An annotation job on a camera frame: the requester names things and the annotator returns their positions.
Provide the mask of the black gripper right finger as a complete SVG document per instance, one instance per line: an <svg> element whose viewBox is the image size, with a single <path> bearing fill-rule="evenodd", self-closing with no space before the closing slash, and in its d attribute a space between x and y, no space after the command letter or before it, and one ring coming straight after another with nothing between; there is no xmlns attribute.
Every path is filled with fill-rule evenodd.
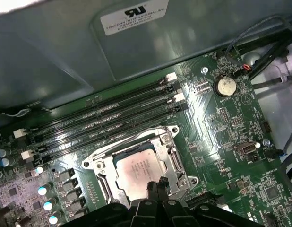
<svg viewBox="0 0 292 227"><path fill-rule="evenodd" d="M159 227L253 227L255 223L210 203L200 203L190 209L182 201L167 195L168 178L158 182Z"/></svg>

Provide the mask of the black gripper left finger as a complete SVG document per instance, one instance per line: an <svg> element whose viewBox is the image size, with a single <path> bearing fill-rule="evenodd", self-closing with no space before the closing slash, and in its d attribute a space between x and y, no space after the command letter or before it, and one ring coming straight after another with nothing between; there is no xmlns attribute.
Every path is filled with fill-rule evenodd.
<svg viewBox="0 0 292 227"><path fill-rule="evenodd" d="M167 181L151 181L146 186L146 198L133 201L129 208L121 203L110 203L63 226L155 227L159 205L165 200L167 200Z"/></svg>

